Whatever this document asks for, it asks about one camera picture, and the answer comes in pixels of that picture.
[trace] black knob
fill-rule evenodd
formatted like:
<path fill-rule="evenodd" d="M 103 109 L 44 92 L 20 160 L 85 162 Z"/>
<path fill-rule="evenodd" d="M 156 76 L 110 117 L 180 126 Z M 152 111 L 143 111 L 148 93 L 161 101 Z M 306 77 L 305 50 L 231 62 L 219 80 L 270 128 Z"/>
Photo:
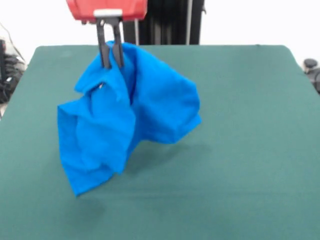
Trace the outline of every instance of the black knob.
<path fill-rule="evenodd" d="M 308 59 L 304 60 L 304 65 L 308 69 L 313 69 L 314 67 L 316 67 L 318 65 L 318 62 L 312 58 L 308 58 Z"/>

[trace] crumpled fabric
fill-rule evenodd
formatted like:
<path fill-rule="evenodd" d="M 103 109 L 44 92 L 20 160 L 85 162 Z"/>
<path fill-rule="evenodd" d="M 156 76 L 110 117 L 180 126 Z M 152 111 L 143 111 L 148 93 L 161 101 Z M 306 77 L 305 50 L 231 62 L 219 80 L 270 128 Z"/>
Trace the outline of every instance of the crumpled fabric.
<path fill-rule="evenodd" d="M 124 67 L 110 51 L 105 69 L 98 55 L 75 85 L 83 96 L 57 107 L 60 159 L 75 195 L 121 174 L 139 142 L 174 144 L 201 123 L 192 81 L 135 45 L 122 47 Z"/>

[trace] black cable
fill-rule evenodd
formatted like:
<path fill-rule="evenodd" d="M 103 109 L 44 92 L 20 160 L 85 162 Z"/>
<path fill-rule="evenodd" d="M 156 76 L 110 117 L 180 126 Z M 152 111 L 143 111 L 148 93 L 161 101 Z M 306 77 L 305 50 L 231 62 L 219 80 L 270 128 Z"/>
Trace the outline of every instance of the black cable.
<path fill-rule="evenodd" d="M 320 71 L 318 71 L 314 76 L 314 87 L 316 91 L 318 91 L 318 82 L 317 82 L 318 76 L 320 76 Z"/>
<path fill-rule="evenodd" d="M 6 31 L 6 33 L 8 34 L 9 36 L 9 40 L 14 48 L 14 50 L 16 51 L 16 53 L 19 55 L 19 57 L 24 61 L 26 62 L 26 60 L 24 59 L 24 57 L 22 56 L 22 54 L 20 53 L 20 51 L 16 48 L 16 46 L 14 45 L 14 42 L 12 41 L 12 38 L 11 38 L 11 35 L 10 35 L 10 32 L 8 29 L 6 29 L 6 27 L 0 22 L 0 26 Z"/>

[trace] black metal frame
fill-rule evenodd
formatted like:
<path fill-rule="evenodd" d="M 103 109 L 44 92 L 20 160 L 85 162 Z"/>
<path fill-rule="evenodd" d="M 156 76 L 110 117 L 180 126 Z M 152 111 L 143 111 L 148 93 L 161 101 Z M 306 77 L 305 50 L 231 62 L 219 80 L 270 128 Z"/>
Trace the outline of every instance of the black metal frame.
<path fill-rule="evenodd" d="M 191 45 L 200 43 L 201 18 L 205 0 L 193 0 L 191 13 Z M 148 0 L 148 13 L 139 22 L 140 45 L 186 44 L 188 0 Z M 124 41 L 136 43 L 135 23 L 123 23 Z"/>

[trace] cloth fold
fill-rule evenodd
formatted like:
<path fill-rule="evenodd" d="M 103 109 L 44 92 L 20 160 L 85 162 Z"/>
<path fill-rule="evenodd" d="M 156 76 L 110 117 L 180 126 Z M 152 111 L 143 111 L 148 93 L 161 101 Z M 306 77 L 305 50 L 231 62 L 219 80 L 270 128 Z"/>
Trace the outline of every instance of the cloth fold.
<path fill-rule="evenodd" d="M 57 108 L 60 159 L 76 195 L 121 174 L 139 142 L 174 144 L 201 123 L 193 82 L 135 45 L 122 47 L 124 67 L 110 51 L 105 69 L 98 55 L 75 86 L 83 96 Z"/>

